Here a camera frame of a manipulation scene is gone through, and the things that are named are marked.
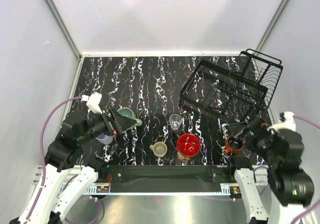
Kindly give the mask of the orange glazed mug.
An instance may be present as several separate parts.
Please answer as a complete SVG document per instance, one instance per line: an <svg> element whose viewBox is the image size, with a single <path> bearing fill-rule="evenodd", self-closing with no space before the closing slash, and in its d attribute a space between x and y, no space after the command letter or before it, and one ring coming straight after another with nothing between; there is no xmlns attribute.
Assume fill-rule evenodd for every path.
<svg viewBox="0 0 320 224"><path fill-rule="evenodd" d="M233 136L228 137L225 142L225 155L238 154L243 150L243 143L241 140L234 138Z"/></svg>

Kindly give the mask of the small beige cup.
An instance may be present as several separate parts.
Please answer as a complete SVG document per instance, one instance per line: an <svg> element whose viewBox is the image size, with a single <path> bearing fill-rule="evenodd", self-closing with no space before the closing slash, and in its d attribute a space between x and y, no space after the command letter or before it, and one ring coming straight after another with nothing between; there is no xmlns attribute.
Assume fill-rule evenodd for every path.
<svg viewBox="0 0 320 224"><path fill-rule="evenodd" d="M153 152L154 156L158 158L163 158L167 153L167 145L163 142L156 142L150 145L150 150Z"/></svg>

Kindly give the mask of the clear drinking glass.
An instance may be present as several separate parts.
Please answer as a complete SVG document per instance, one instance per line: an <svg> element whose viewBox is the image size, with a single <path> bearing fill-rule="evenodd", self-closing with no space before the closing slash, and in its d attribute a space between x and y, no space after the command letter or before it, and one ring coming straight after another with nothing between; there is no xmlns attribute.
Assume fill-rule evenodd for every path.
<svg viewBox="0 0 320 224"><path fill-rule="evenodd" d="M172 130L178 130L182 124L182 117L178 114L172 114L169 117L169 122Z"/></svg>

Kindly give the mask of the black mug red inside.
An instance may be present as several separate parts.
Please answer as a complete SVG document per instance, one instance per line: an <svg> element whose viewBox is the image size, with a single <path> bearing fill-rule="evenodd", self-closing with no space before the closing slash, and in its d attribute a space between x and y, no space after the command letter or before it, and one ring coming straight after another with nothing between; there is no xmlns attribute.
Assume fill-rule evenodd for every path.
<svg viewBox="0 0 320 224"><path fill-rule="evenodd" d="M191 133L180 135L174 132L173 137L176 140L177 157L179 160L188 161L199 153L201 142L197 136Z"/></svg>

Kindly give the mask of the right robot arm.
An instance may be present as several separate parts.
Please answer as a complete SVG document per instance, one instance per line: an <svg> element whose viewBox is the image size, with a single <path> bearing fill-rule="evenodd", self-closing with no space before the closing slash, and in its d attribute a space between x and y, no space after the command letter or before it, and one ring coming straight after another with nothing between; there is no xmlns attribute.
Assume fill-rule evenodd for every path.
<svg viewBox="0 0 320 224"><path fill-rule="evenodd" d="M261 201L250 161L233 157L227 165L227 178L239 185L247 223L307 223L306 216L319 205L319 201L311 203L314 182L300 167L305 147L294 116L282 112L280 123L274 125L257 116L225 140L226 153L237 154L245 147L266 162L272 198L269 212Z"/></svg>

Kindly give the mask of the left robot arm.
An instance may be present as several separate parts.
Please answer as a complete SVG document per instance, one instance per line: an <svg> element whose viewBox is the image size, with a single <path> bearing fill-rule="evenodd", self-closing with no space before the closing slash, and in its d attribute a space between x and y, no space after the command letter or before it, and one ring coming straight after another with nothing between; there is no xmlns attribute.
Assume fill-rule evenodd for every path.
<svg viewBox="0 0 320 224"><path fill-rule="evenodd" d="M61 186L76 161L83 154L82 146L102 134L115 137L139 124L109 107L92 119L73 112L62 122L55 140L48 146L42 175L24 212L11 223L62 223L75 202L95 181L108 176L107 164L91 157L76 178L64 190Z"/></svg>

